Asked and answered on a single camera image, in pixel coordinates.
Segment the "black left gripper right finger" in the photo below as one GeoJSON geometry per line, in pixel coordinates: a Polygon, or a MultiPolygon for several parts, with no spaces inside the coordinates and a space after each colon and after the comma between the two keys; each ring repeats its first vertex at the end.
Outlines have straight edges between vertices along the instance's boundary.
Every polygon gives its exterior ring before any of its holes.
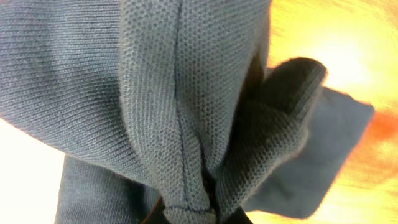
{"type": "Polygon", "coordinates": [[[242,207],[238,207],[222,224],[253,224],[242,207]]]}

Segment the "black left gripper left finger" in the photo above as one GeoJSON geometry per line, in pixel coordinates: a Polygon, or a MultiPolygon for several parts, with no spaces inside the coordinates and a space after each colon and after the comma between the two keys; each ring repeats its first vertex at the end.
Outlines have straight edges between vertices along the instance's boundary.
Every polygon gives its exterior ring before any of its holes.
{"type": "Polygon", "coordinates": [[[165,205],[160,198],[141,224],[170,224],[164,215],[165,205]]]}

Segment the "blue t-shirt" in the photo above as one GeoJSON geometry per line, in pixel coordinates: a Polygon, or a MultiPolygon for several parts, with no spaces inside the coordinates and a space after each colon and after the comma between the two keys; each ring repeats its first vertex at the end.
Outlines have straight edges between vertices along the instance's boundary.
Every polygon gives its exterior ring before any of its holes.
{"type": "Polygon", "coordinates": [[[270,5],[1,2],[1,118],[64,153],[57,223],[314,213],[374,108],[268,69],[270,5]]]}

